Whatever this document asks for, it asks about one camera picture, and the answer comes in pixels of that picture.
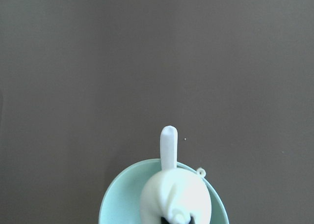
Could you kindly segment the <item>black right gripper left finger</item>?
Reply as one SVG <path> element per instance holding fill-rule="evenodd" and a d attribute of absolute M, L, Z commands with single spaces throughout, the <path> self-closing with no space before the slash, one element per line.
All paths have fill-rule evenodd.
<path fill-rule="evenodd" d="M 161 218 L 160 218 L 160 223 L 161 223 L 161 224 L 169 224 L 169 222 L 167 221 L 167 219 L 164 218 L 164 217 L 161 217 Z"/>

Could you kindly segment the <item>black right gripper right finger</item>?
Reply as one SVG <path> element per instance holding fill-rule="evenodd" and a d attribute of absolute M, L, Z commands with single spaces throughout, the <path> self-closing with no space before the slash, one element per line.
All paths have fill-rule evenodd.
<path fill-rule="evenodd" d="M 194 220 L 194 217 L 193 217 L 193 216 L 190 217 L 190 222 L 189 222 L 189 224 L 195 224 L 195 220 Z"/>

